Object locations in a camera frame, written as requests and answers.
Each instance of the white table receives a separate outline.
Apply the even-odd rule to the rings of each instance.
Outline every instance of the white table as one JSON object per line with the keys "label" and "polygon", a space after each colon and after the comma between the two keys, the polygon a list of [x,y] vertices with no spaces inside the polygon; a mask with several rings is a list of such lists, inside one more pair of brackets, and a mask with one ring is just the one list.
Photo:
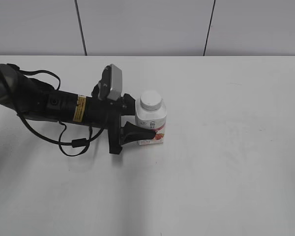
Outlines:
{"label": "white table", "polygon": [[[0,106],[0,236],[295,236],[295,57],[9,57],[90,95],[105,65],[123,91],[157,89],[165,143],[80,157]],[[56,85],[48,75],[35,78]],[[56,139],[62,126],[31,122]],[[86,137],[70,125],[64,141]]]}

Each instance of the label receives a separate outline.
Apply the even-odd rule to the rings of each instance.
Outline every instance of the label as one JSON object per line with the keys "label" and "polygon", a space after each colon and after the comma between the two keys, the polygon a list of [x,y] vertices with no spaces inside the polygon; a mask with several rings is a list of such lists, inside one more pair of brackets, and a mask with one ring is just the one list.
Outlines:
{"label": "label", "polygon": [[140,120],[136,117],[137,126],[145,129],[153,129],[157,133],[152,140],[139,140],[139,145],[158,144],[164,142],[166,118],[157,120]]}
{"label": "label", "polygon": [[77,106],[75,107],[75,113],[73,117],[74,122],[82,122],[86,103],[87,97],[78,95]]}

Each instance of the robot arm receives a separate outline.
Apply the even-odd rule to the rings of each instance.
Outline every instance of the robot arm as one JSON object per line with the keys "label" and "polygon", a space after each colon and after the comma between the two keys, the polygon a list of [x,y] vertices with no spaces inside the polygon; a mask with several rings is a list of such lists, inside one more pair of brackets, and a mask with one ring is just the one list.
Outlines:
{"label": "robot arm", "polygon": [[[129,94],[121,96],[122,71],[113,64],[105,67],[91,97],[54,89],[50,84],[28,78],[22,72],[16,65],[0,64],[0,104],[15,110],[32,133],[48,142],[74,148],[86,147],[107,129],[110,153],[120,154],[121,146],[126,143],[155,137],[155,131],[129,122],[121,127],[121,116],[135,115],[135,99]],[[98,136],[89,140],[61,143],[31,130],[26,119],[73,123],[99,127],[101,130]]]}

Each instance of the yellow warning label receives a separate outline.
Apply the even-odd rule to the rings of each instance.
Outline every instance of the yellow warning label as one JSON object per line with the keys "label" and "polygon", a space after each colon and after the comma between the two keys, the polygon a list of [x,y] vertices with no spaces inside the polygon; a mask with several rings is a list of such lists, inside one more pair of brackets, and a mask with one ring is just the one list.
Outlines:
{"label": "yellow warning label", "polygon": [[85,105],[87,103],[87,97],[79,95],[77,100],[77,106],[73,117],[74,122],[82,122]]}

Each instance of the screw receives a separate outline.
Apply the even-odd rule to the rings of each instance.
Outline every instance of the screw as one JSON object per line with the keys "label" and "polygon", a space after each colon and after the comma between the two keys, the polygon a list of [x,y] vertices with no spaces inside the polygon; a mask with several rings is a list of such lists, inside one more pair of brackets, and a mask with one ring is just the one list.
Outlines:
{"label": "screw", "polygon": [[57,105],[58,104],[58,100],[57,99],[55,99],[55,98],[52,98],[51,100],[50,100],[50,103],[51,103],[51,105]]}

